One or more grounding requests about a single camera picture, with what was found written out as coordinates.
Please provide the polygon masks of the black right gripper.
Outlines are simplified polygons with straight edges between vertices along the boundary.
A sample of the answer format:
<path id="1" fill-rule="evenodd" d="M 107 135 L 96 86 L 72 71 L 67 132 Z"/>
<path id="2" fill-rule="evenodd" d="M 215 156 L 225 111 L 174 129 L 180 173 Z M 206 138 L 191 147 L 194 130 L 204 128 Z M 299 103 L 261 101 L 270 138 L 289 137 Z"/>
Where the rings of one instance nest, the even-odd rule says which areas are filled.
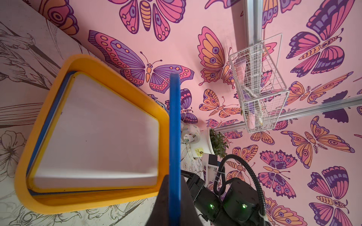
<path id="1" fill-rule="evenodd" d="M 181 171 L 186 177 L 191 198 L 205 220 L 214 226 L 259 226 L 259 198 L 257 191 L 246 182 L 232 179 L 223 200 L 207 189 L 197 174 Z"/>

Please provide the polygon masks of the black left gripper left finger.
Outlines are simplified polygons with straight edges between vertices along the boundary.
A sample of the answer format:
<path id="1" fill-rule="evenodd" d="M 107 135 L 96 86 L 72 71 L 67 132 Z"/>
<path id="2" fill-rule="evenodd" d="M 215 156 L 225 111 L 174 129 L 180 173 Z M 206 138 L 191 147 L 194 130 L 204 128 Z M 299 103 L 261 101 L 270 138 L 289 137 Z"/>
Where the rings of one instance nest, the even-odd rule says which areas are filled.
<path id="1" fill-rule="evenodd" d="M 169 175 L 165 175 L 146 226 L 168 226 Z"/>

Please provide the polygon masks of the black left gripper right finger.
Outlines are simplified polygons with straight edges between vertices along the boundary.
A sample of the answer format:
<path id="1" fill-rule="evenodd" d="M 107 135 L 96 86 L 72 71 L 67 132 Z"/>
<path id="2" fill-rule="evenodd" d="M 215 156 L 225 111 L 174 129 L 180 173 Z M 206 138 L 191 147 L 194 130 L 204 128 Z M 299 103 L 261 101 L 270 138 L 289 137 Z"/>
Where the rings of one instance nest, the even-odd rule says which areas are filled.
<path id="1" fill-rule="evenodd" d="M 190 191 L 185 179 L 181 179 L 181 226 L 203 226 L 196 212 Z"/>

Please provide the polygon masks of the yellow plastic storage tray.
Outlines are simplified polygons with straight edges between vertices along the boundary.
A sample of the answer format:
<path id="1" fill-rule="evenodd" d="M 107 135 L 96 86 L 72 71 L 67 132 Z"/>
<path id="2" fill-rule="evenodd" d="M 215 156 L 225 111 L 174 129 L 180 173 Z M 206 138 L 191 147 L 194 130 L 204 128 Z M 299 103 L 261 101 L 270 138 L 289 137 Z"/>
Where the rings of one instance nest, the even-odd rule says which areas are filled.
<path id="1" fill-rule="evenodd" d="M 36 193 L 27 187 L 26 171 L 37 138 L 65 75 L 71 71 L 82 72 L 91 76 L 158 119 L 160 125 L 159 167 L 157 184 L 154 187 L 60 193 Z M 100 60 L 89 55 L 74 55 L 63 64 L 37 116 L 17 167 L 15 191 L 18 199 L 26 208 L 41 214 L 59 214 L 126 203 L 157 196 L 164 176 L 169 173 L 168 162 L 169 116 L 167 112 L 147 94 L 130 84 Z"/>

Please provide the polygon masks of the blue-framed whiteboard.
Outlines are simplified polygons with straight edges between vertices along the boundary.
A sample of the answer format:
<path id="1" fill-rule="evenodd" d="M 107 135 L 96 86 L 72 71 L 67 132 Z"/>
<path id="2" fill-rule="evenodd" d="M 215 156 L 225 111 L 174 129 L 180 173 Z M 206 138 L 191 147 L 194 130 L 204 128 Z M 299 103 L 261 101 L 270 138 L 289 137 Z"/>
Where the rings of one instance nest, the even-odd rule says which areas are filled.
<path id="1" fill-rule="evenodd" d="M 67 73 L 60 85 L 60 88 L 58 89 L 57 93 L 56 93 L 56 96 L 52 102 L 52 105 L 50 107 L 50 110 L 46 116 L 46 119 L 45 119 L 45 122 L 42 126 L 42 129 L 40 131 L 40 134 L 37 138 L 37 141 L 36 141 L 36 144 L 35 144 L 35 147 L 33 149 L 33 152 L 32 152 L 32 155 L 31 155 L 31 158 L 30 158 L 30 161 L 29 161 L 29 164 L 28 164 L 28 167 L 27 167 L 27 171 L 26 171 L 26 175 L 29 174 L 29 172 L 31 171 L 31 168 L 35 162 L 35 159 L 38 155 L 38 152 L 41 148 L 41 145 L 45 139 L 45 136 L 47 134 L 47 131 L 51 125 L 51 122 L 53 120 L 53 117 L 58 109 L 58 105 L 60 104 L 60 101 L 62 100 L 62 97 L 63 97 L 63 94 L 68 86 L 68 83 L 69 83 L 69 80 L 71 79 L 71 77 L 76 73 L 76 71 L 71 71 L 69 73 Z"/>
<path id="2" fill-rule="evenodd" d="M 180 225 L 181 216 L 181 115 L 180 76 L 170 75 L 170 121 L 169 121 L 169 201 L 170 226 Z"/>

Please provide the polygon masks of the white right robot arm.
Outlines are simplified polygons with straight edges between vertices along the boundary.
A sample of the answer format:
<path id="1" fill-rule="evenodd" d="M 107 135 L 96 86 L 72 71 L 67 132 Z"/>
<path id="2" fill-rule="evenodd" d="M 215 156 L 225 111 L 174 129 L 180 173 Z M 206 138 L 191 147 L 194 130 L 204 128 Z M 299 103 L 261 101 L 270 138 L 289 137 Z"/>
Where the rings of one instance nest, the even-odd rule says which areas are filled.
<path id="1" fill-rule="evenodd" d="M 253 188 L 239 178 L 227 179 L 225 163 L 241 160 L 242 166 L 256 179 L 247 161 L 235 154 L 218 161 L 216 155 L 206 154 L 202 158 L 203 178 L 182 170 L 187 178 L 187 187 L 196 209 L 205 221 L 213 226 L 266 226 L 264 193 L 259 183 Z"/>

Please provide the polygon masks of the yellow-framed whiteboard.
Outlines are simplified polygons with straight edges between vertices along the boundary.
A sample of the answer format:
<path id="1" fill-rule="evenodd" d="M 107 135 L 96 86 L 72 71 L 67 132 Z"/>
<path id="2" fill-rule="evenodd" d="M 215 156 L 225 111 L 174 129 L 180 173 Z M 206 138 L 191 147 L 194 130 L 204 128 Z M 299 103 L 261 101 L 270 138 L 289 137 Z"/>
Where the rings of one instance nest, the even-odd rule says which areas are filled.
<path id="1" fill-rule="evenodd" d="M 91 76 L 69 80 L 31 171 L 36 193 L 151 188 L 159 121 Z"/>

